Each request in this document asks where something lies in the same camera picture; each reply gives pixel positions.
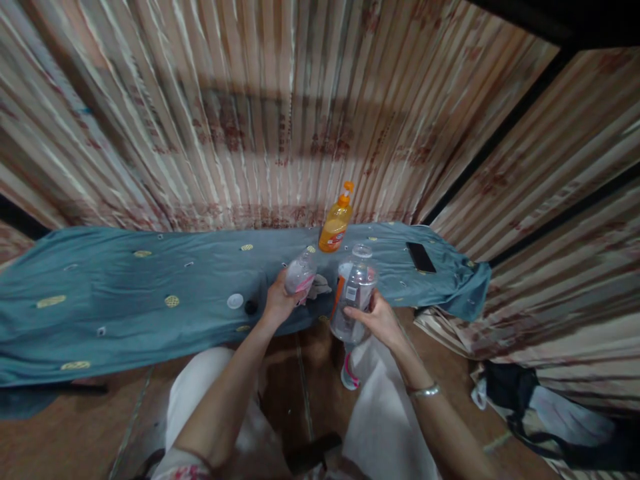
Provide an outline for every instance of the hand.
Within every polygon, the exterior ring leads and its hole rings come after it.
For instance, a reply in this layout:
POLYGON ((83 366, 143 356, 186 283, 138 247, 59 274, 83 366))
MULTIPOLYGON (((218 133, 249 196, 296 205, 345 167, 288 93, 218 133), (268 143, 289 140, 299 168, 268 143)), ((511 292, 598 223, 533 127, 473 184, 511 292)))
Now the hand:
POLYGON ((287 269, 284 269, 278 274, 278 278, 276 278, 273 285, 269 287, 267 306, 265 307, 265 312, 262 314, 262 318, 276 328, 289 318, 296 303, 305 297, 304 291, 298 292, 295 295, 287 295, 285 291, 286 276, 287 269))
POLYGON ((371 296, 371 312, 365 313, 353 307, 345 307, 345 314, 364 323, 372 334, 384 343, 390 350, 404 344, 406 338, 390 304, 380 294, 373 290, 371 296))

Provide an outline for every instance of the plastic bottle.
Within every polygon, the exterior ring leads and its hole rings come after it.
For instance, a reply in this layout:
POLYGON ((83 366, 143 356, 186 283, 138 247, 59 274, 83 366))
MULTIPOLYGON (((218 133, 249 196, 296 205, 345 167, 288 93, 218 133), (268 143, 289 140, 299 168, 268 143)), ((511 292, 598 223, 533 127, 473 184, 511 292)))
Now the plastic bottle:
MULTIPOLYGON (((289 264, 285 278, 285 290, 288 295, 294 295, 302 290, 309 293, 309 290, 311 290, 315 272, 317 271, 313 258, 314 251, 314 248, 309 247, 289 264)), ((303 299, 300 303, 304 305, 305 300, 303 299)))
POLYGON ((360 343, 369 333, 364 324, 345 315, 344 308, 369 311, 371 293, 377 283, 372 254, 370 247, 358 244, 352 248, 351 255, 338 266, 338 288, 331 318, 331 332, 345 343, 360 343))
POLYGON ((353 210, 349 204, 349 195, 353 195, 353 182, 345 182, 345 190, 333 204, 320 234, 318 246, 326 253, 335 252, 340 248, 345 236, 353 210))

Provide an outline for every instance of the sleeve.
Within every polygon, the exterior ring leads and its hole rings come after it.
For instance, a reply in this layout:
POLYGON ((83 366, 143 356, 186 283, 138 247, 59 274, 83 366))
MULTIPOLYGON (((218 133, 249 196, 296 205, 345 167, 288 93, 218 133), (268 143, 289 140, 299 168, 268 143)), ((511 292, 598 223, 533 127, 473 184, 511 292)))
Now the sleeve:
POLYGON ((152 480, 214 480, 208 466, 191 453, 171 448, 158 464, 152 480))

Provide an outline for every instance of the white bottle cap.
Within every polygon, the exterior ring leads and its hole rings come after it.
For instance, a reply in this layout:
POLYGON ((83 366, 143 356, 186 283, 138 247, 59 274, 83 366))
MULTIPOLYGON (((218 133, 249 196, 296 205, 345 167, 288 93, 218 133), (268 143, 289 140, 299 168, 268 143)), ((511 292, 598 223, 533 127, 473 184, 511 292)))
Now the white bottle cap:
POLYGON ((244 298, 242 298, 242 295, 240 295, 239 293, 234 293, 227 299, 227 306, 232 310, 236 310, 242 307, 244 301, 245 300, 244 298))

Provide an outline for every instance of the black bag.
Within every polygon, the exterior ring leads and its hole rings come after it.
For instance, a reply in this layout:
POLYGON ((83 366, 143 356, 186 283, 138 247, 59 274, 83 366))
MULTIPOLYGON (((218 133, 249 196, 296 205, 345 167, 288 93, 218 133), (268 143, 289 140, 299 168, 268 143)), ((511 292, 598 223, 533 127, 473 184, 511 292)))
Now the black bag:
POLYGON ((499 407, 513 410, 507 417, 512 434, 538 455, 562 460, 573 470, 604 470, 640 473, 640 425, 636 421, 611 419, 615 431, 610 440, 597 447, 575 445, 546 432, 525 432, 522 420, 533 390, 539 385, 534 369, 515 363, 484 362, 487 396, 499 407), (559 451, 541 446, 555 442, 559 451))

